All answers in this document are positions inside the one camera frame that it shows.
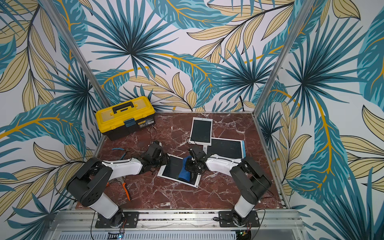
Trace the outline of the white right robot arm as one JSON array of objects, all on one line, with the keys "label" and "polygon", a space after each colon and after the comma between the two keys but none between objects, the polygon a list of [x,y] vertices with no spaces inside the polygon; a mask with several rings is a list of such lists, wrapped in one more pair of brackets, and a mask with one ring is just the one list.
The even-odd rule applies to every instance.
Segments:
[{"label": "white right robot arm", "polygon": [[202,175],[205,171],[218,172],[233,178],[241,196],[231,211],[220,211],[214,221],[221,228],[259,227],[260,219],[254,207],[272,185],[263,168],[251,157],[230,159],[217,154],[206,154],[198,147],[188,149],[185,170]]}]

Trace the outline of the white drawing tablet front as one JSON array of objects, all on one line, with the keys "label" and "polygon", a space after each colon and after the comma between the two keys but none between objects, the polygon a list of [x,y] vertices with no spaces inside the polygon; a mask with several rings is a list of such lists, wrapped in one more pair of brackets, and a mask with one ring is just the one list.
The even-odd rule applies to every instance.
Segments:
[{"label": "white drawing tablet front", "polygon": [[212,145],[213,119],[193,117],[189,144]]}]

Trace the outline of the white drawing tablet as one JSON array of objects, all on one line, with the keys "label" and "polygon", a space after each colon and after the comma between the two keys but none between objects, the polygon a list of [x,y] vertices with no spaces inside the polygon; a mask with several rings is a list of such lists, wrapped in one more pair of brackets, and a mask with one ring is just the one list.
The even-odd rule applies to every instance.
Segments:
[{"label": "white drawing tablet", "polygon": [[189,144],[212,145],[213,119],[193,117]]},{"label": "white drawing tablet", "polygon": [[183,165],[183,158],[176,157],[173,155],[169,155],[168,163],[164,166],[161,166],[159,173],[157,174],[158,177],[172,180],[178,183],[185,184],[190,187],[198,188],[201,175],[193,174],[191,173],[191,182],[185,183],[180,180],[178,180],[178,175],[182,169]]}]

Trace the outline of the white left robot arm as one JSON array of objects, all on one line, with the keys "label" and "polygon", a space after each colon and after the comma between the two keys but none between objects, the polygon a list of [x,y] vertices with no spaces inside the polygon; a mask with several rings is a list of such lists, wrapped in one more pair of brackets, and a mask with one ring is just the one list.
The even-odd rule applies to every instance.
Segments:
[{"label": "white left robot arm", "polygon": [[169,156],[161,143],[153,142],[137,158],[102,161],[90,158],[68,181],[67,191],[84,207],[96,211],[112,228],[121,228],[126,222],[123,210],[105,193],[107,184],[114,179],[141,175],[168,163]]}]

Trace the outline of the blue microfiber cloth black trim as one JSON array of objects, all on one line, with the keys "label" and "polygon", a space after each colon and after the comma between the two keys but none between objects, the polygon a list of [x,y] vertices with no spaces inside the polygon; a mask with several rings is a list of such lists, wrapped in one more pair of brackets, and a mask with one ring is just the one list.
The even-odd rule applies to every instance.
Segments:
[{"label": "blue microfiber cloth black trim", "polygon": [[180,180],[182,182],[185,182],[185,183],[190,183],[191,182],[191,173],[186,170],[187,162],[189,160],[191,160],[191,159],[192,159],[191,156],[183,158],[182,169],[181,169],[181,171],[180,171],[180,173],[178,175],[178,180]]}]

